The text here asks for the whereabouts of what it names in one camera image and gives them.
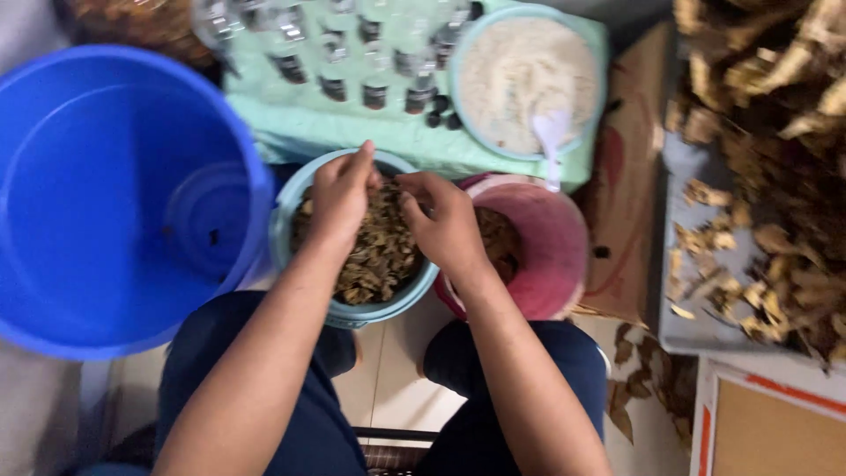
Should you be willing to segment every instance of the blue bucket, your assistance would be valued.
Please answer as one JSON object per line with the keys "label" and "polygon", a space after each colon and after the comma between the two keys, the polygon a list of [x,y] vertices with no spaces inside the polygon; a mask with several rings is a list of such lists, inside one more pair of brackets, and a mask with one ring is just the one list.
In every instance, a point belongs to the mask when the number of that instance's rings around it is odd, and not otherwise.
{"label": "blue bucket", "polygon": [[[299,203],[303,200],[303,192],[314,182],[317,169],[335,157],[355,152],[357,149],[344,149],[328,153],[316,158],[298,170],[282,188],[277,196],[277,209],[273,211],[270,223],[271,258],[277,269],[288,266],[294,254],[291,252],[291,236],[294,229],[291,226]],[[376,151],[373,163],[386,176],[410,174],[416,172],[410,163],[387,152]],[[418,302],[437,277],[438,268],[428,259],[423,260],[417,275],[388,302],[379,304],[361,304],[350,306],[332,299],[329,302],[329,314],[326,324],[342,329],[358,329],[365,324],[383,321],[405,312]]]}
{"label": "blue bucket", "polygon": [[173,338],[266,244],[272,177],[221,93],[131,47],[0,78],[0,335],[97,359]]}

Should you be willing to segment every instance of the floor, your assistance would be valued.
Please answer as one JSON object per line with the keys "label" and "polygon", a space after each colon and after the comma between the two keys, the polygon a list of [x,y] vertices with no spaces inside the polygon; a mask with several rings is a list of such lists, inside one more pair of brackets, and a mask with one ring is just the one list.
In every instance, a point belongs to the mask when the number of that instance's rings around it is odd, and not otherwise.
{"label": "floor", "polygon": [[[356,332],[363,360],[352,371],[333,380],[341,408],[354,426],[438,431],[464,398],[417,375],[416,363],[432,336],[451,314],[430,291],[408,312],[366,325]],[[613,356],[618,323],[574,317],[609,356]],[[629,338],[636,340],[634,333]],[[156,417],[156,388],[164,364],[165,347],[137,354],[124,361],[122,385],[112,443]],[[635,362],[614,368],[612,378],[625,379]],[[615,474],[687,474],[689,457],[682,449],[672,421],[653,396],[630,402],[634,446],[605,418],[605,445]],[[361,439],[362,444],[429,446],[428,443]]]}

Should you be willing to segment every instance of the plastic spoon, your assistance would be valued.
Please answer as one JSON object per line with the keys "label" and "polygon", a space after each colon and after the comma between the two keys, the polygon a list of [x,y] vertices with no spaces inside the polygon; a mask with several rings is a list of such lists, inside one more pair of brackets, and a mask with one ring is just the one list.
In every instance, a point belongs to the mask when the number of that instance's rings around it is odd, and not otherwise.
{"label": "plastic spoon", "polygon": [[532,114],[531,126],[547,157],[547,190],[561,191],[561,164],[558,163],[558,144],[570,130],[573,110],[550,111],[546,114]]}

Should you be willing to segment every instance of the light blue bowl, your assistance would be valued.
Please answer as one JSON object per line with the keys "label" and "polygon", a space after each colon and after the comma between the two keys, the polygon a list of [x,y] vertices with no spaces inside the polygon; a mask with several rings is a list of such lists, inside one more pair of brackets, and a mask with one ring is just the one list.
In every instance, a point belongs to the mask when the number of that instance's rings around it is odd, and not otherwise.
{"label": "light blue bowl", "polygon": [[456,46],[455,53],[453,54],[449,62],[449,91],[450,94],[452,94],[453,96],[453,107],[455,108],[455,112],[458,113],[459,117],[461,118],[461,122],[464,124],[464,128],[479,143],[498,154],[504,155],[506,157],[516,158],[518,160],[536,161],[543,160],[543,155],[540,153],[523,154],[511,152],[507,149],[498,146],[493,142],[488,141],[476,129],[475,125],[470,120],[470,117],[466,113],[464,113],[464,108],[461,105],[461,90],[459,89],[459,74],[461,73],[460,66],[464,62],[464,55],[467,54],[467,52],[470,50],[470,47],[475,42],[476,38],[481,34],[482,31],[485,30],[485,28],[493,25],[494,23],[497,23],[498,21],[519,17],[551,19],[557,21],[561,25],[568,27],[570,30],[575,31],[585,39],[585,43],[593,53],[593,58],[595,60],[596,106],[594,107],[594,113],[591,118],[588,119],[587,122],[585,122],[585,125],[582,128],[583,132],[581,135],[576,136],[572,141],[564,142],[564,144],[561,144],[561,146],[558,147],[558,155],[570,152],[576,147],[580,146],[582,141],[584,140],[585,132],[593,130],[596,124],[599,122],[599,119],[602,116],[602,109],[603,105],[605,104],[605,96],[607,94],[608,88],[606,75],[608,58],[607,54],[605,53],[606,50],[604,45],[602,44],[602,41],[598,40],[595,35],[592,35],[589,32],[589,29],[596,28],[594,25],[592,25],[595,22],[587,23],[587,21],[589,20],[585,20],[574,15],[562,13],[552,7],[547,7],[545,5],[535,5],[533,3],[522,3],[511,7],[500,8],[499,10],[495,10],[490,14],[484,15],[479,18],[476,22],[474,22],[470,29],[467,30],[467,32],[461,38],[461,41]]}
{"label": "light blue bowl", "polygon": [[[271,256],[277,269],[282,270],[294,256],[291,252],[291,226],[294,214],[302,201],[303,192],[314,181],[314,174],[326,162],[357,149],[344,149],[328,153],[307,163],[291,177],[277,196],[277,209],[273,211],[270,223]],[[387,152],[376,151],[373,160],[379,171],[386,176],[417,172],[410,163]],[[326,324],[344,329],[359,327],[392,318],[419,301],[437,276],[437,266],[428,259],[423,260],[415,278],[400,290],[392,300],[381,304],[350,306],[332,299]]]}

